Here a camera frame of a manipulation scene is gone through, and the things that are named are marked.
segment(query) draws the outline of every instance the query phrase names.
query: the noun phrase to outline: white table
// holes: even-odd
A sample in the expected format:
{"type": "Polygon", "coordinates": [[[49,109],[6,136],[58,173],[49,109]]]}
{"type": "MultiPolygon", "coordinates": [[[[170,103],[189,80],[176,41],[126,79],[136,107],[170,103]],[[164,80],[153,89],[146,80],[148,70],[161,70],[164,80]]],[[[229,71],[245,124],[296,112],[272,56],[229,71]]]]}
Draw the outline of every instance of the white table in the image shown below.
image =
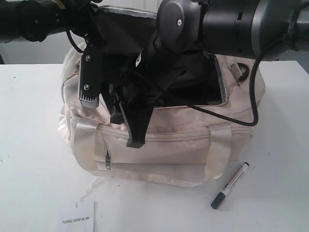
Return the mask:
{"type": "MultiPolygon", "coordinates": [[[[94,179],[57,134],[61,65],[0,66],[0,231],[54,231],[58,210],[94,179]]],[[[261,65],[260,123],[243,159],[196,188],[106,180],[96,201],[100,232],[307,232],[309,75],[296,62],[261,65]],[[241,163],[250,170],[220,210],[210,203],[241,163]]]]}

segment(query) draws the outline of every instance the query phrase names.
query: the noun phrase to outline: marker pen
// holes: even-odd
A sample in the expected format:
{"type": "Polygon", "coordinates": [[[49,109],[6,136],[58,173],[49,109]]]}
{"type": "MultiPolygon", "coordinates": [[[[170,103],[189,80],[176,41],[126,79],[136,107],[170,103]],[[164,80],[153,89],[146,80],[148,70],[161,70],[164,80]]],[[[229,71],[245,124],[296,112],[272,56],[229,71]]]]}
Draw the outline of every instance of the marker pen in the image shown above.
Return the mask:
{"type": "Polygon", "coordinates": [[[239,179],[242,177],[242,175],[247,171],[249,168],[248,163],[244,163],[237,172],[233,175],[233,177],[230,179],[230,181],[225,185],[225,187],[222,189],[221,192],[217,195],[217,197],[213,200],[211,203],[211,206],[213,209],[217,209],[223,200],[226,198],[226,196],[230,193],[231,189],[234,187],[234,185],[239,181],[239,179]]]}

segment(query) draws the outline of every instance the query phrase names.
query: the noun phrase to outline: black marker cap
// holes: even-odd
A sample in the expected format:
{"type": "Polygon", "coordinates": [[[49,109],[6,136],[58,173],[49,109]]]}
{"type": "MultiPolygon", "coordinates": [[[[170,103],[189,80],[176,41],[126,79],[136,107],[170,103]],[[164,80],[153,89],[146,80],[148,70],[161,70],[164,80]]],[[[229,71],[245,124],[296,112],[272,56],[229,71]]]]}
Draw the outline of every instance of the black marker cap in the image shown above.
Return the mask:
{"type": "Polygon", "coordinates": [[[225,199],[225,195],[219,192],[218,196],[211,203],[212,208],[217,209],[221,205],[224,199],[225,199]]]}

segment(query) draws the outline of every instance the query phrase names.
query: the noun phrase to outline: bag handle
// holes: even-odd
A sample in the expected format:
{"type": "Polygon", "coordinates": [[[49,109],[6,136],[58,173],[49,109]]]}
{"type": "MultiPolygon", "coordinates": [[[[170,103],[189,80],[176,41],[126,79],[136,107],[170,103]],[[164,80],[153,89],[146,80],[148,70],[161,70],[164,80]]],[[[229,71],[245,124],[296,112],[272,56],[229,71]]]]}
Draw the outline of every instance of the bag handle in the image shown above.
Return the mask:
{"type": "Polygon", "coordinates": [[[206,181],[219,178],[226,168],[231,153],[231,128],[229,125],[225,126],[222,124],[209,127],[211,131],[211,145],[206,160],[205,180],[203,181],[189,182],[168,175],[152,173],[99,170],[94,161],[95,141],[98,125],[99,123],[95,121],[87,118],[81,118],[77,123],[75,133],[72,136],[71,141],[71,146],[78,164],[83,169],[96,176],[147,181],[180,187],[195,187],[205,183],[206,181]]]}

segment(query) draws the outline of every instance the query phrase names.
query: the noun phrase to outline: bag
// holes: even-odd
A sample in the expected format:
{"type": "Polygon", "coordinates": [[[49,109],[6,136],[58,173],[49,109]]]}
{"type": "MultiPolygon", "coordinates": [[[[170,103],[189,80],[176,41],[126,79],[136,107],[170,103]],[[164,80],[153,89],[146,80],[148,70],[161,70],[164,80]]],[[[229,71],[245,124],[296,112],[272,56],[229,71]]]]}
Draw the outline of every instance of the bag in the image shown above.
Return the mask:
{"type": "MultiPolygon", "coordinates": [[[[237,161],[253,137],[253,129],[230,123],[186,106],[154,109],[146,144],[140,149],[126,147],[126,126],[110,123],[110,113],[100,97],[97,109],[85,108],[78,99],[79,60],[71,49],[61,76],[64,106],[60,113],[63,138],[72,147],[78,164],[93,175],[193,187],[220,177],[228,161],[237,161]]],[[[242,66],[253,60],[217,55],[215,57],[222,103],[201,106],[218,114],[252,121],[249,79],[238,82],[242,66]]],[[[257,73],[257,103],[265,84],[257,73]]]]}

